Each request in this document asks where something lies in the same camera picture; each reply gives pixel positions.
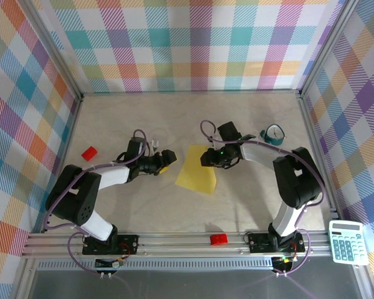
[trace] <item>checkered backdrop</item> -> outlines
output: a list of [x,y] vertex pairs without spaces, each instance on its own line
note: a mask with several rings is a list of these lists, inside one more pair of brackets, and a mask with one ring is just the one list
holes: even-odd
[[41,224],[75,104],[18,4],[0,0],[0,298]]
[[345,0],[34,0],[85,92],[302,84]]
[[365,224],[374,274],[374,0],[359,4],[306,100],[343,213]]

